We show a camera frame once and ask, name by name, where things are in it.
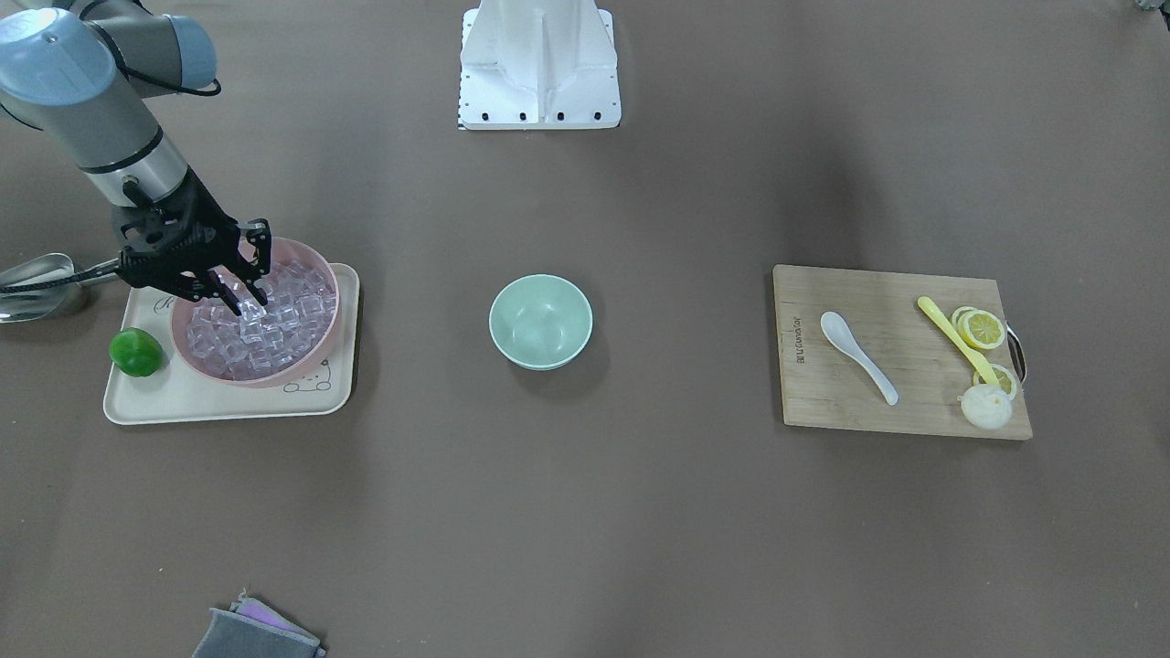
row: blue joint cap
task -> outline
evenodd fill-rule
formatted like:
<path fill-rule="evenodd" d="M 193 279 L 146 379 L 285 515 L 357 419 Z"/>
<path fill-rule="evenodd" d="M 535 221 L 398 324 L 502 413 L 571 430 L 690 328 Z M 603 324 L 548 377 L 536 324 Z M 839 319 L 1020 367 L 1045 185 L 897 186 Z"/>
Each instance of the blue joint cap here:
<path fill-rule="evenodd" d="M 179 60 L 183 68 L 183 85 L 187 89 L 202 89 L 215 80 L 215 46 L 204 28 L 187 16 L 172 16 L 174 39 L 179 42 Z"/>
<path fill-rule="evenodd" d="M 113 56 L 64 9 L 27 9 L 0 20 L 0 89 L 36 105 L 75 105 L 109 89 Z"/>

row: wooden cutting board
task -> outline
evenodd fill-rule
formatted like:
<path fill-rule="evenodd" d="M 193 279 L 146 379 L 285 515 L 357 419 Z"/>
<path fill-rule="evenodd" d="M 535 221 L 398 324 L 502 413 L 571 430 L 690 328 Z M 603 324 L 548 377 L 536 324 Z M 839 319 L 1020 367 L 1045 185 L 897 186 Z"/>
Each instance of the wooden cutting board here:
<path fill-rule="evenodd" d="M 1006 321 L 994 281 L 791 265 L 776 266 L 772 281 L 784 423 L 1032 438 L 1023 390 L 1012 402 L 1012 419 L 999 430 L 980 430 L 963 417 L 957 398 L 971 386 L 975 369 L 915 304 L 927 295 L 948 317 L 961 306 L 973 306 Z M 866 371 L 830 344 L 820 330 L 820 316 L 827 310 L 845 317 L 858 343 L 894 383 L 896 405 L 886 404 Z M 1006 342 L 984 354 L 991 363 L 1012 369 Z"/>

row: towel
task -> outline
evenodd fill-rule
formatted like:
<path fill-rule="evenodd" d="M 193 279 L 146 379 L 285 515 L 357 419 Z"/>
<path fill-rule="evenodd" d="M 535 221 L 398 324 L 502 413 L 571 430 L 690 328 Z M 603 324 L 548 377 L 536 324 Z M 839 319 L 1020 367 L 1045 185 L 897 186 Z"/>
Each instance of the towel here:
<path fill-rule="evenodd" d="M 257 598 L 240 595 L 212 623 L 191 658 L 325 658 L 321 640 Z"/>

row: white tray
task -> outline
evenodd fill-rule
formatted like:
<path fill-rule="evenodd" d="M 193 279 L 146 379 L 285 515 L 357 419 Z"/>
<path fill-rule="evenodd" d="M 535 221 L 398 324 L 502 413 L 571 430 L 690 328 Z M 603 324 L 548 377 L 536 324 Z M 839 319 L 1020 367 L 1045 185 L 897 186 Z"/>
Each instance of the white tray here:
<path fill-rule="evenodd" d="M 340 409 L 353 390 L 353 357 L 360 281 L 352 267 L 330 263 L 337 274 L 342 340 L 309 375 L 270 389 L 216 384 L 176 355 L 171 337 L 173 295 L 153 288 L 130 290 L 122 328 L 138 327 L 158 338 L 166 365 L 150 377 L 130 377 L 110 366 L 102 407 L 118 425 L 190 423 L 275 416 L 324 416 Z"/>

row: white spoon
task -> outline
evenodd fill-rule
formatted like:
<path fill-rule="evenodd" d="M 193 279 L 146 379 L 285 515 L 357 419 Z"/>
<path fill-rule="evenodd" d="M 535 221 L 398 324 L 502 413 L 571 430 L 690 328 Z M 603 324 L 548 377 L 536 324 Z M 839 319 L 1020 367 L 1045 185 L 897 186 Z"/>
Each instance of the white spoon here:
<path fill-rule="evenodd" d="M 866 356 L 861 345 L 858 344 L 858 340 L 849 331 L 849 325 L 845 323 L 844 317 L 833 311 L 825 313 L 820 316 L 820 330 L 825 333 L 825 337 L 828 338 L 830 343 L 833 343 L 834 348 L 841 350 L 842 354 L 866 369 L 866 372 L 873 377 L 874 384 L 878 384 L 881 395 L 886 397 L 886 404 L 890 406 L 897 404 L 897 391 L 894 390 L 894 384 L 890 383 L 889 378 L 886 377 L 873 359 Z"/>

